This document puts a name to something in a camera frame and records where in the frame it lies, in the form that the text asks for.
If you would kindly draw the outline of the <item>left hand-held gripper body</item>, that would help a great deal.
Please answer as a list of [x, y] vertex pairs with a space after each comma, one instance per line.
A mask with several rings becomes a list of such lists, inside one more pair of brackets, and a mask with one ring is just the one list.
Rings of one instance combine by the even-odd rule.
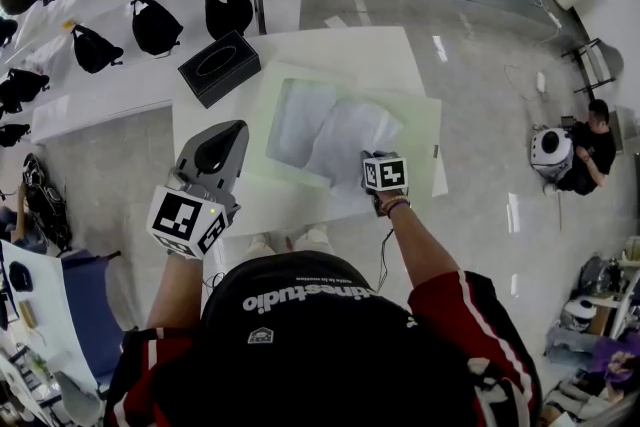
[[155, 188], [146, 230], [168, 251], [203, 260], [239, 209], [231, 193], [209, 191], [172, 168], [166, 184]]

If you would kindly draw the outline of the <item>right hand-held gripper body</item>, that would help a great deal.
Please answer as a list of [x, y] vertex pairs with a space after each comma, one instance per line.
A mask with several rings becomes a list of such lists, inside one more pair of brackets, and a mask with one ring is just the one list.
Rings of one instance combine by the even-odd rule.
[[407, 161], [395, 152], [361, 151], [361, 187], [371, 198], [378, 217], [408, 203]]

